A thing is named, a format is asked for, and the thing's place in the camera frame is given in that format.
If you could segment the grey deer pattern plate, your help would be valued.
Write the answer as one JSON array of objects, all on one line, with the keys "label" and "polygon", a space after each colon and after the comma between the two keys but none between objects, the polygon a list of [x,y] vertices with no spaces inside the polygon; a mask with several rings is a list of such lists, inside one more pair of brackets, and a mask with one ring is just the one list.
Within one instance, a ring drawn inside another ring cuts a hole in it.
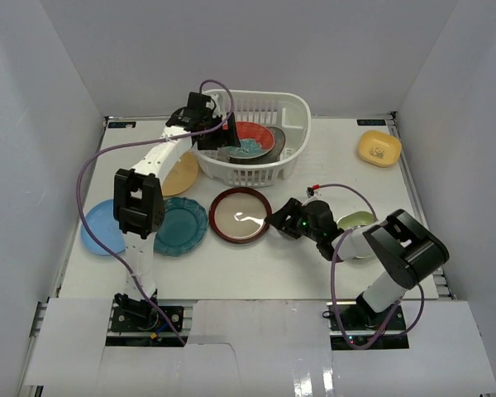
[{"label": "grey deer pattern plate", "polygon": [[278,127],[267,126],[267,128],[274,136],[274,147],[268,153],[253,159],[236,159],[230,157],[229,162],[232,164],[241,165],[263,165],[279,161],[281,152],[283,151],[286,143],[286,136],[284,131]]}]

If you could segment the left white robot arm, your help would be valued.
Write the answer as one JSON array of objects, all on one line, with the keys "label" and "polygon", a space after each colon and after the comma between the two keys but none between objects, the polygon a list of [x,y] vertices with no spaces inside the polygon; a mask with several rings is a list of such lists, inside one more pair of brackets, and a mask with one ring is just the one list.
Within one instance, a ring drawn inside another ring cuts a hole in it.
[{"label": "left white robot arm", "polygon": [[129,318],[141,330],[151,329],[158,320],[158,309],[142,300],[151,298],[156,291],[153,245],[165,219],[161,185],[193,146],[216,150],[240,145],[233,109],[234,103],[230,103],[225,111],[215,94],[191,92],[186,106],[176,110],[165,123],[162,142],[129,170],[119,169],[115,174],[113,213],[125,242],[125,262],[130,266],[124,294],[138,301]]}]

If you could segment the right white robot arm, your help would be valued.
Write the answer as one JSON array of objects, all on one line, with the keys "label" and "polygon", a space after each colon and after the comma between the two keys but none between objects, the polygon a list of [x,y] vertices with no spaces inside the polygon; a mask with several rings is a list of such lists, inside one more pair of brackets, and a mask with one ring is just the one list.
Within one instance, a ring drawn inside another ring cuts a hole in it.
[{"label": "right white robot arm", "polygon": [[328,261],[364,256],[379,260],[384,271],[346,310],[369,330],[384,323],[386,310],[450,259],[445,244],[402,209],[383,221],[344,230],[337,226],[328,203],[302,204],[291,198],[265,222],[293,239],[309,238]]}]

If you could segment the dark red rimmed plate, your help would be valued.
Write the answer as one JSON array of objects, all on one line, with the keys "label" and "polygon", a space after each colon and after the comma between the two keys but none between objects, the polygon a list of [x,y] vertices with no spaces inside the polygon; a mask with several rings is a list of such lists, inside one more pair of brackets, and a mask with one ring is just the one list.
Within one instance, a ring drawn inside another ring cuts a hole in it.
[{"label": "dark red rimmed plate", "polygon": [[208,216],[215,234],[226,242],[248,244],[269,230],[265,219],[272,213],[269,200],[252,188],[231,188],[211,203]]}]

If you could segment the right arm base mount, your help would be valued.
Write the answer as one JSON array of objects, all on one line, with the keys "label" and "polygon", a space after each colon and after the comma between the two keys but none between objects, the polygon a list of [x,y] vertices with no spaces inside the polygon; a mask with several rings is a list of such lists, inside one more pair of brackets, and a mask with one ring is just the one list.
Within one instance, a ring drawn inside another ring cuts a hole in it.
[{"label": "right arm base mount", "polygon": [[[367,318],[359,314],[355,308],[355,304],[339,303],[338,308],[348,340],[350,344],[356,346],[366,344],[374,336],[389,313],[389,310],[386,309],[377,318]],[[344,337],[338,327],[337,320],[331,310],[331,304],[328,304],[327,309],[322,312],[322,317],[328,321],[331,349],[334,352],[351,351],[350,346],[344,341]],[[370,350],[407,350],[410,348],[408,336],[398,336],[406,328],[407,324],[402,308],[398,306],[382,335],[370,347]]]}]

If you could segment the red teal floral plate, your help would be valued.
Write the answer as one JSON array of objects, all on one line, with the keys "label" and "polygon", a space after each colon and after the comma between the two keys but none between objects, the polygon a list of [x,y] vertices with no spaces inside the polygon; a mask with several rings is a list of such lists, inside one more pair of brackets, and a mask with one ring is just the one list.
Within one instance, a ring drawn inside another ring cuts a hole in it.
[{"label": "red teal floral plate", "polygon": [[255,122],[236,122],[240,147],[226,146],[218,153],[236,160],[252,160],[269,153],[275,144],[274,134],[268,127]]}]

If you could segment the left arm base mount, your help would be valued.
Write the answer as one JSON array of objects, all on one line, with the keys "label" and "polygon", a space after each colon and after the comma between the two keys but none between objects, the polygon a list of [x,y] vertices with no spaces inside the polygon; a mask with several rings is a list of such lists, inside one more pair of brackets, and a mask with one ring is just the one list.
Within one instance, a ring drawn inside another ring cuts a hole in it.
[{"label": "left arm base mount", "polygon": [[107,347],[183,347],[184,306],[160,306],[184,340],[181,342],[171,326],[146,300],[135,300],[127,294],[114,296],[107,330]]}]

